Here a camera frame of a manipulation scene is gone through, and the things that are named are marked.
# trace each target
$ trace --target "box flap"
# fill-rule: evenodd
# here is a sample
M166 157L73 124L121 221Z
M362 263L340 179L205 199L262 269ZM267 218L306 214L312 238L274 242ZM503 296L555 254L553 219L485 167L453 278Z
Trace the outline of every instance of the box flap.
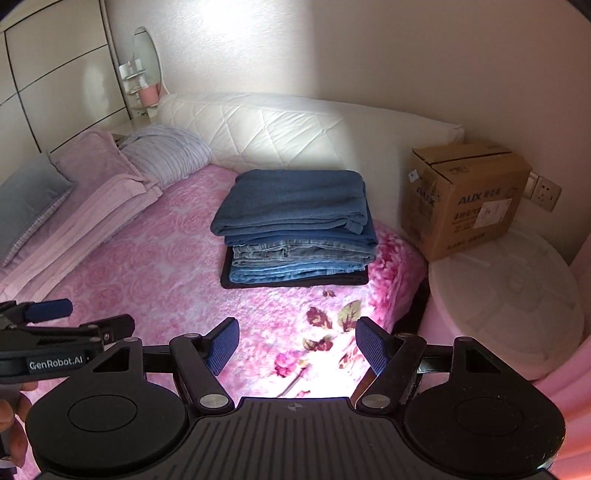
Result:
M516 153L486 155L484 157L462 158L435 164L431 167L451 184L458 185L487 177L498 177L516 172L531 171L526 160Z
M477 142L468 144L450 144L441 147L416 148L413 152L425 163L433 165L450 160L462 158L483 157L485 155L498 155L510 153L506 147L497 145L494 142Z

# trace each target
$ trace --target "pink cup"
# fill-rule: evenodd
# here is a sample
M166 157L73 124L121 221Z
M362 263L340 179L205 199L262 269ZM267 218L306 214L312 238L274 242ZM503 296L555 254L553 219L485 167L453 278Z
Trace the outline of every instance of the pink cup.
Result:
M158 97L158 84L154 83L146 88L142 88L139 92L139 102L144 107L155 105L160 98Z

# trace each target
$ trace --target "hand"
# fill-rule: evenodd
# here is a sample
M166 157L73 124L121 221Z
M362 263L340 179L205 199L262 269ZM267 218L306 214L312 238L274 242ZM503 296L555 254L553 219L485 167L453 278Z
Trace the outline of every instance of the hand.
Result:
M37 382L27 382L21 385L21 390L26 392L35 390L36 388ZM4 432L12 427L8 447L13 463L19 468L25 465L25 456L27 455L29 442L25 430L22 428L21 423L14 418L14 415L16 413L22 421L25 421L30 409L31 400L22 393L18 400L16 412L12 410L10 403L6 400L0 400L0 432Z

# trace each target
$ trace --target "pink curtain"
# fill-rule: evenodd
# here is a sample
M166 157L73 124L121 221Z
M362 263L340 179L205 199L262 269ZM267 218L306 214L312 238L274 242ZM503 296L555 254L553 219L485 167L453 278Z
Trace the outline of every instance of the pink curtain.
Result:
M591 480L591 235L570 268L579 284L587 339L537 387L566 419L566 438L552 473L560 480Z

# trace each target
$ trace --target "gray pillow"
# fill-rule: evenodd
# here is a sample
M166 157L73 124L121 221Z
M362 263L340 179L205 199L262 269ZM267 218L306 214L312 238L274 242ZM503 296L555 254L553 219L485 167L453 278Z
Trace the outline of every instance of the gray pillow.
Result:
M172 125L155 124L128 136L121 152L161 189L186 179L212 160L209 147L197 135Z
M0 185L0 264L6 267L60 207L74 184L46 153L32 158Z

